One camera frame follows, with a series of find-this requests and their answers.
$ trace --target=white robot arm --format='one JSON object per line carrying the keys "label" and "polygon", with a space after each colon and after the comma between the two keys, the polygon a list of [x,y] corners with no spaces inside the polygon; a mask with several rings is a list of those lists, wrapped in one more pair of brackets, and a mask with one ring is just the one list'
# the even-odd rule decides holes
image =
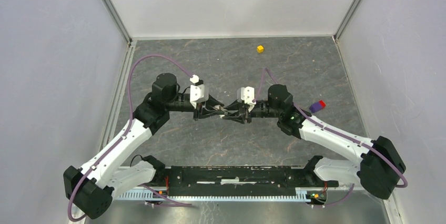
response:
{"label": "white robot arm", "polygon": [[[124,129],[95,157],[78,169],[70,166],[64,172],[67,198],[72,197],[75,187],[84,178],[73,196],[73,202],[90,218],[94,219],[102,215],[113,199],[127,190],[151,182],[157,178],[156,176],[164,179],[165,166],[144,158],[133,167],[118,173],[116,171],[139,145],[169,120],[171,111],[191,112],[195,120],[220,115],[222,119],[242,124],[251,123],[253,118],[277,118],[277,126],[285,134],[315,142],[346,158],[346,160],[330,160],[315,156],[313,161],[310,161],[311,165],[305,167],[304,173],[287,175],[283,180],[284,187],[287,185],[299,187],[302,183],[316,187],[324,181],[333,181],[335,184],[361,183],[371,194],[382,199],[388,198],[397,185],[399,176],[372,151],[364,148],[363,144],[373,146],[380,151],[401,172],[406,169],[388,139],[380,137],[373,140],[356,136],[336,129],[308,112],[303,111],[305,113],[303,115],[301,110],[293,105],[292,95],[288,93],[286,86],[272,85],[268,89],[268,99],[257,101],[254,100],[254,88],[243,87],[238,90],[237,99],[229,106],[224,106],[210,96],[201,80],[191,85],[190,94],[178,91],[179,86],[174,75],[159,75],[152,85],[152,92],[135,109],[131,127],[128,128],[130,123],[128,121]],[[360,144],[355,144],[339,134],[325,130],[328,127],[332,132],[336,131],[357,139]]]}

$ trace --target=wire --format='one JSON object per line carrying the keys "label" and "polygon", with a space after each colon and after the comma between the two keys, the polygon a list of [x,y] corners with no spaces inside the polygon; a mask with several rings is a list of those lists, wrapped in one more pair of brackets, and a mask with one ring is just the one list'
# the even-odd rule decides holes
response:
{"label": "wire", "polygon": [[329,203],[329,204],[322,205],[322,206],[321,206],[321,205],[313,205],[313,204],[310,204],[310,206],[311,206],[312,208],[313,208],[313,207],[316,207],[316,208],[325,208],[325,207],[332,207],[332,206],[335,206],[335,205],[337,205],[337,204],[339,204],[339,203],[342,203],[342,202],[346,201],[348,198],[350,198],[351,194],[353,193],[353,188],[354,188],[354,184],[351,184],[350,189],[348,190],[347,194],[346,194],[342,199],[340,199],[340,200],[338,200],[338,201],[336,201],[336,202]]}
{"label": "wire", "polygon": [[181,94],[184,94],[186,92],[186,90],[189,89],[189,88],[190,88],[190,86],[184,88],[184,90],[183,90],[183,92]]}
{"label": "wire", "polygon": [[173,204],[173,205],[155,205],[156,207],[190,207],[190,206],[192,206],[192,204],[181,203],[181,202],[178,202],[178,201],[171,200],[171,199],[167,198],[166,196],[159,194],[157,191],[153,190],[152,188],[150,188],[150,187],[148,187],[146,185],[140,185],[140,186],[142,186],[142,187],[146,188],[147,190],[151,191],[153,194],[155,194],[156,196],[160,197],[161,199],[164,199],[165,201],[168,201],[168,202]]}
{"label": "wire", "polygon": [[141,160],[143,159],[143,156],[141,156],[140,154],[135,155],[130,161],[130,167],[131,167],[131,164],[133,163],[133,160],[135,160],[135,157],[137,157],[137,156],[140,156]]}
{"label": "wire", "polygon": [[328,184],[326,181],[323,182],[323,190],[322,190],[322,194],[324,194],[328,189]]}
{"label": "wire", "polygon": [[[143,60],[151,58],[151,57],[160,57],[160,58],[164,58],[170,62],[172,62],[173,64],[175,64],[178,68],[180,68],[187,76],[189,76],[190,78],[193,77],[192,73],[189,72],[188,70],[186,70],[184,67],[182,67],[182,65],[180,65],[177,61],[173,60],[170,57],[164,56],[164,55],[160,55],[160,54],[150,54],[150,55],[146,55],[140,59],[138,59],[130,68],[130,72],[128,74],[128,79],[127,79],[127,98],[128,98],[128,104],[129,104],[129,120],[128,120],[128,125],[127,128],[125,129],[124,133],[122,134],[122,136],[113,144],[110,146],[109,149],[107,149],[102,156],[100,156],[92,165],[92,167],[97,167],[99,165],[99,163],[113,150],[116,148],[116,146],[118,146],[118,144],[121,143],[121,141],[123,141],[123,136],[127,136],[128,132],[131,129],[131,125],[133,122],[133,105],[131,103],[131,92],[130,92],[130,83],[131,83],[131,76],[133,75],[133,71],[135,70],[136,66],[141,63]],[[84,175],[80,178],[79,182],[77,182],[76,186],[73,189],[73,192],[70,196],[69,202],[68,202],[68,209],[67,209],[67,213],[68,213],[68,218],[70,219],[70,221],[72,222],[77,222],[80,221],[82,219],[84,219],[86,217],[86,214],[82,215],[79,218],[74,218],[73,217],[73,212],[72,212],[72,208],[73,208],[73,202],[74,202],[74,198],[76,197],[77,192],[79,191],[80,186],[82,185],[82,183],[85,181],[85,179],[88,177],[88,175],[90,175],[90,173],[92,173],[92,167],[90,167],[85,173]]]}
{"label": "wire", "polygon": [[[269,74],[269,76],[271,77],[272,81],[274,81],[275,84],[278,84],[277,79],[274,77],[274,75],[271,73],[271,71],[267,68],[264,67],[263,71],[262,71],[262,77],[261,77],[261,81],[260,81],[260,85],[259,85],[259,89],[262,88],[263,85],[263,79],[265,77],[265,72],[267,72]],[[313,124],[315,124],[316,126],[323,128],[324,130],[331,132],[337,136],[340,136],[344,139],[350,140],[352,142],[354,142],[355,144],[358,144],[359,146],[364,146],[364,148],[370,150],[371,152],[373,152],[374,154],[376,154],[379,158],[381,158],[403,181],[402,185],[396,185],[397,188],[405,188],[408,185],[407,179],[405,178],[405,176],[403,175],[403,173],[400,172],[400,170],[394,165],[392,164],[392,162],[385,157],[383,154],[381,154],[379,151],[377,151],[376,149],[374,149],[373,147],[371,147],[370,145],[364,144],[361,141],[354,139],[353,137],[347,136],[341,132],[338,132],[332,128],[329,127],[324,127],[323,124],[311,119],[311,117],[309,117],[306,113],[303,112],[303,110],[295,103],[293,102],[293,105],[296,107],[296,109],[299,111],[299,113],[301,113],[305,119],[309,120],[310,122],[312,122]]]}

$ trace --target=metal frame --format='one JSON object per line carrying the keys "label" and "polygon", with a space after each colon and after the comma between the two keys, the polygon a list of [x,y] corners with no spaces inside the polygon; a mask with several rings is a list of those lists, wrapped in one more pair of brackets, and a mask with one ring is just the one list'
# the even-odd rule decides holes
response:
{"label": "metal frame", "polygon": [[99,150],[103,149],[107,145],[107,143],[115,137],[116,124],[118,122],[119,111],[121,109],[121,104],[123,102],[123,97],[128,79],[128,73],[130,72],[131,61],[133,60],[133,54],[135,52],[136,43],[137,41],[133,41],[131,43],[124,57],[123,66],[120,70],[119,79],[116,83],[115,94],[113,96],[110,113],[108,114],[107,117],[107,123],[105,125]]}
{"label": "metal frame", "polygon": [[341,25],[339,26],[338,30],[336,31],[335,35],[333,35],[333,38],[335,40],[338,40],[341,36],[344,30],[346,29],[348,23],[350,22],[353,14],[356,12],[356,9],[358,8],[359,4],[362,0],[353,0],[351,3],[346,15],[344,16],[344,19],[341,22]]}
{"label": "metal frame", "polygon": [[118,27],[118,29],[121,32],[124,39],[128,43],[131,43],[132,38],[131,38],[130,34],[128,33],[126,27],[124,26],[123,21],[119,17],[118,11],[116,11],[116,8],[114,7],[114,5],[112,3],[112,0],[102,0],[102,2],[104,3],[104,5],[107,8],[108,12],[110,13],[111,17],[113,18],[113,21],[115,22],[116,26]]}

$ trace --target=purple cable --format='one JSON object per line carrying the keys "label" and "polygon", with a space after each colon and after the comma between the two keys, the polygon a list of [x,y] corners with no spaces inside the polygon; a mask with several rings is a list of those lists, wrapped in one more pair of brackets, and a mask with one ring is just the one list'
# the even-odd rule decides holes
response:
{"label": "purple cable", "polygon": [[[269,70],[267,67],[265,67],[265,68],[263,68],[263,71],[262,71],[262,77],[261,77],[261,82],[260,82],[260,85],[259,85],[259,90],[262,88],[262,85],[263,85],[263,79],[264,79],[264,77],[265,77],[265,71],[269,74],[269,76],[271,77],[272,81],[274,81],[275,84],[278,84],[278,81],[277,81],[277,79],[274,77],[274,75],[270,72],[270,70]],[[318,123],[317,121],[311,119],[311,117],[309,117],[306,113],[304,113],[304,112],[302,111],[302,109],[300,109],[300,107],[299,107],[295,102],[293,102],[293,105],[296,107],[296,109],[299,111],[299,113],[301,113],[301,114],[305,117],[305,119],[309,120],[310,122],[312,122],[313,124],[315,124],[316,126],[318,126],[318,127],[320,127],[320,128],[324,128],[322,124],[320,124],[320,123]],[[377,151],[376,149],[372,148],[371,146],[369,146],[369,145],[367,145],[367,144],[361,143],[361,141],[359,141],[359,140],[357,140],[357,139],[354,139],[353,137],[347,136],[347,135],[345,135],[345,134],[343,134],[343,133],[341,133],[341,132],[338,132],[338,131],[336,131],[336,130],[334,130],[334,129],[331,129],[331,128],[329,128],[329,127],[325,127],[324,129],[325,129],[326,131],[328,131],[328,132],[331,132],[331,133],[337,135],[337,136],[340,136],[340,137],[342,137],[342,138],[345,138],[345,139],[347,139],[347,140],[350,140],[350,141],[354,142],[355,144],[358,144],[358,145],[360,145],[360,146],[364,146],[364,148],[366,148],[366,149],[370,150],[371,152],[373,152],[374,154],[376,154],[376,155],[377,155],[379,158],[381,158],[381,159],[382,159],[382,160],[383,160],[383,161],[384,161],[390,168],[392,168],[392,170],[393,170],[393,171],[394,171],[394,172],[401,178],[401,180],[403,181],[403,184],[402,184],[402,185],[396,185],[396,187],[397,187],[397,188],[405,188],[405,187],[407,187],[408,182],[407,182],[407,179],[404,177],[404,175],[400,172],[400,170],[399,170],[394,164],[392,164],[392,162],[391,162],[389,159],[387,159],[387,158],[386,158],[383,154],[381,154],[379,151]]]}
{"label": "purple cable", "polygon": [[155,205],[156,207],[190,207],[190,206],[192,206],[192,204],[181,203],[178,201],[171,200],[171,199],[167,198],[166,196],[159,194],[157,191],[153,190],[152,188],[150,188],[146,185],[140,185],[140,186],[146,188],[147,190],[151,191],[153,194],[164,199],[165,201],[169,201],[170,203],[173,203],[173,205]]}
{"label": "purple cable", "polygon": [[[128,121],[128,125],[126,130],[124,131],[124,133],[122,134],[123,136],[126,136],[128,134],[128,132],[130,131],[131,128],[131,124],[133,121],[133,105],[131,103],[131,93],[130,93],[130,82],[131,82],[131,76],[133,74],[133,71],[135,70],[136,66],[143,61],[144,59],[150,58],[150,57],[161,57],[164,58],[166,60],[169,60],[170,62],[174,63],[178,68],[180,68],[187,76],[189,76],[190,78],[192,78],[192,73],[189,72],[188,70],[186,70],[184,67],[182,67],[182,65],[180,65],[178,62],[176,62],[175,60],[173,60],[170,57],[164,56],[164,55],[160,55],[160,54],[150,54],[150,55],[146,55],[140,59],[138,59],[130,68],[130,73],[128,74],[128,79],[127,79],[127,97],[128,97],[128,104],[129,104],[129,108],[130,108],[130,114],[129,114],[129,121]],[[104,154],[102,154],[102,156],[100,156],[96,162],[94,162],[93,166],[98,166],[99,163],[114,149],[116,148],[116,146],[118,146],[118,144],[123,141],[123,138],[120,137],[107,151],[104,152]],[[86,217],[86,215],[82,215],[79,218],[74,218],[73,217],[73,213],[72,213],[72,207],[73,207],[73,202],[74,202],[74,198],[77,194],[77,191],[79,191],[79,187],[82,185],[82,183],[85,181],[85,179],[88,177],[88,175],[90,175],[90,173],[92,172],[92,168],[90,167],[87,172],[80,178],[79,182],[77,183],[77,185],[74,187],[73,193],[70,196],[69,199],[69,203],[68,203],[68,218],[70,219],[70,221],[72,222],[77,222],[80,221],[82,219],[84,219]]]}
{"label": "purple cable", "polygon": [[263,80],[265,79],[265,72],[268,72],[268,75],[271,77],[272,81],[274,81],[275,84],[278,84],[278,81],[274,77],[272,72],[267,67],[264,67],[262,69],[262,78],[260,79],[260,85],[259,85],[259,89],[257,90],[257,93],[256,93],[256,98],[253,99],[252,102],[256,102],[257,97],[259,97],[259,95],[260,95],[260,91],[262,90]]}

